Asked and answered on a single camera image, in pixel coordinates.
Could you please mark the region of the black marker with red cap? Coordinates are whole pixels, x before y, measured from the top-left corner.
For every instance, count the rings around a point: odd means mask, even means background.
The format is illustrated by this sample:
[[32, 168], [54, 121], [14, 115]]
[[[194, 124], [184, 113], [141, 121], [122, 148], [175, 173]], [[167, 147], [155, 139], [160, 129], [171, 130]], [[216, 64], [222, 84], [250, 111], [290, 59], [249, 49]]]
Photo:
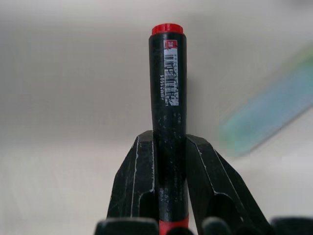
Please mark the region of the black marker with red cap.
[[185, 171], [187, 39], [182, 26], [163, 23], [149, 38], [153, 136], [156, 144], [159, 234], [189, 223]]

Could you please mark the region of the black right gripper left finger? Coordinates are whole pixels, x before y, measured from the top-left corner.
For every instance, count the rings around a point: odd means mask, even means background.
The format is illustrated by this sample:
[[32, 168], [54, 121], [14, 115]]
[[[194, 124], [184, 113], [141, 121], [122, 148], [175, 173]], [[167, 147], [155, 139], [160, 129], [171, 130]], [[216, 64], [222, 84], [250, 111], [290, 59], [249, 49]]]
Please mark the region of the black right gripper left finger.
[[158, 220], [156, 160], [153, 132], [138, 135], [117, 171], [107, 218]]

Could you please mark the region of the blue-green translucent pouch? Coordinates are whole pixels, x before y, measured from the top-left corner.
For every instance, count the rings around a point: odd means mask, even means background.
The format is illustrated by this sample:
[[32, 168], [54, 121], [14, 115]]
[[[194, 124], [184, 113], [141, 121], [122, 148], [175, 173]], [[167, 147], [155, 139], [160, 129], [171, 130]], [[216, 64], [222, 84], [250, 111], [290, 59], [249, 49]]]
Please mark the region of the blue-green translucent pouch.
[[272, 72], [273, 81], [220, 121], [222, 148], [244, 156], [313, 106], [313, 42]]

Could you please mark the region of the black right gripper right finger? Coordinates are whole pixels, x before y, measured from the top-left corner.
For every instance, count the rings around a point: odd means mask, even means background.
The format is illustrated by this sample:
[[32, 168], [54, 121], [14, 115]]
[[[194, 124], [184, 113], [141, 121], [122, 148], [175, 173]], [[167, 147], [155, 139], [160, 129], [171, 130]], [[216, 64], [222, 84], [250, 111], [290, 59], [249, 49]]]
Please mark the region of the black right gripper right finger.
[[204, 138], [187, 135], [186, 177], [198, 235], [217, 217], [231, 235], [274, 235], [239, 173]]

